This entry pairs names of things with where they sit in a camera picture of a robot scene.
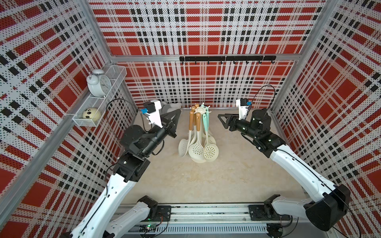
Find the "cream skimmer green handle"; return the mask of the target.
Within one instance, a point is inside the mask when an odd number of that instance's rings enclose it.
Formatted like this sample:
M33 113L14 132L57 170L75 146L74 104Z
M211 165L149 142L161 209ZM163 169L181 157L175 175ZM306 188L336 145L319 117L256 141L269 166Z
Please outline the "cream skimmer green handle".
M207 136L207 139L206 139L206 143L205 144L216 144L216 140L215 138L212 136L212 134L209 132L209 107L206 107L206 115L207 115L207 132L206 132L206 136Z
M206 139L207 139L207 136L206 136L206 132L207 132L207 115L206 113L202 114L201 115L201 137L203 139L203 142L206 143Z
M218 158L219 155L219 149L218 146L214 143L211 143L209 141L209 110L207 106L204 106L205 108L205 113L203 114L203 124L204 124L204 129L205 129L205 146L203 149L203 157L204 160L207 162L213 162Z

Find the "slotted spoon wooden handle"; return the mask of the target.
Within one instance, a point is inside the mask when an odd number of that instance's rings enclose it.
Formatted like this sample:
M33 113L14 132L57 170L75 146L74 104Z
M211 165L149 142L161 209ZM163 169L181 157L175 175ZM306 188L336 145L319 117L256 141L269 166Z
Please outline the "slotted spoon wooden handle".
M180 157L186 156L186 154L188 153L188 149L190 147L190 144L191 144L191 140L192 140L191 133L192 133L192 130L193 130L193 121L194 121L193 118L194 118L195 109L196 109L196 107L192 106L191 110L189 112L189 123L188 123L187 138L183 138L179 142L178 153L179 153Z

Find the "skimmer wooden handle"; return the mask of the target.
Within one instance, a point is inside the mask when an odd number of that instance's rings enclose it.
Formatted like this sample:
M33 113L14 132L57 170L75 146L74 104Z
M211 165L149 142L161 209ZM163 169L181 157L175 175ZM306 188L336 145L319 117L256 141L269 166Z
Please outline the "skimmer wooden handle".
M196 118L197 108L199 107L199 104L195 104L191 107L193 113L194 113L194 119Z
M194 144L196 142L196 113L193 115L193 131L192 138L190 144Z
M203 146L201 145L200 132L201 114L196 113L196 142L189 147L189 155L196 163L205 163L203 158Z

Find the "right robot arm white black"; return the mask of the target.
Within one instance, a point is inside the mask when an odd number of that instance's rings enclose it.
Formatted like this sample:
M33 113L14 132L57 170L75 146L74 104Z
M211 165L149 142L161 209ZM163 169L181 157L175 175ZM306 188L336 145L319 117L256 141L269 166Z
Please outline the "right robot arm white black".
M218 118L225 129L240 132L258 151L282 167L309 195L308 199L273 195L265 202L269 216L276 213L305 218L327 232L347 214L350 190L313 170L281 137L271 132L271 117L266 109L254 110L248 121L237 114L219 114Z

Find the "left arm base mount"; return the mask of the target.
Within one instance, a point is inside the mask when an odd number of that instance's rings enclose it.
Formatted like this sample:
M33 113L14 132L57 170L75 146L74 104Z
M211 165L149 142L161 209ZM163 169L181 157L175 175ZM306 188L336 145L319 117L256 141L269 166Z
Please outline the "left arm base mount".
M162 219L170 219L171 217L170 205L158 205L155 208L149 209L148 217L142 222L161 222Z

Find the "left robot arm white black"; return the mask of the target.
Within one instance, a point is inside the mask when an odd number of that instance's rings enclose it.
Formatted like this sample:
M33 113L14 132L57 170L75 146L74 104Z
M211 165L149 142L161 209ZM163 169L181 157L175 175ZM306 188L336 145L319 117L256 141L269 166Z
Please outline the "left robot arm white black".
M155 218L158 203L147 195L117 219L113 216L148 168L149 156L166 136L176 137L180 116L181 110L177 109L159 116L162 127L153 126L145 131L139 125L132 125L125 130L121 144L126 152L112 165L104 191L83 220L71 232L61 234L62 238L120 238L139 222Z

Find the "cream utensil rack stand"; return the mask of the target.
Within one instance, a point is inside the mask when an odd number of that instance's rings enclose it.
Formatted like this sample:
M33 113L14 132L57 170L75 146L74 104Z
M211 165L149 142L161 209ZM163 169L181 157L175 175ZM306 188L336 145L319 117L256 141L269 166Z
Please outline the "cream utensil rack stand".
M205 133L203 133L203 121L206 118L206 108L204 105L195 105L196 109L194 111L194 119L195 123L195 133L194 139L191 141L190 146L188 148L188 153L191 159L196 163L205 163L206 160L203 157L204 146L208 143L214 143L213 140L209 139Z

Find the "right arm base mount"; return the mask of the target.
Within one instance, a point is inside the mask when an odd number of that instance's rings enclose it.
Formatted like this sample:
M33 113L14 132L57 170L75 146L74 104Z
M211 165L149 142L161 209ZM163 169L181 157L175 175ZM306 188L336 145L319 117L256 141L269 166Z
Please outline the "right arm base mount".
M289 215L279 215L275 212L270 215L265 211L263 204L249 205L249 215L252 221L291 221L292 218Z

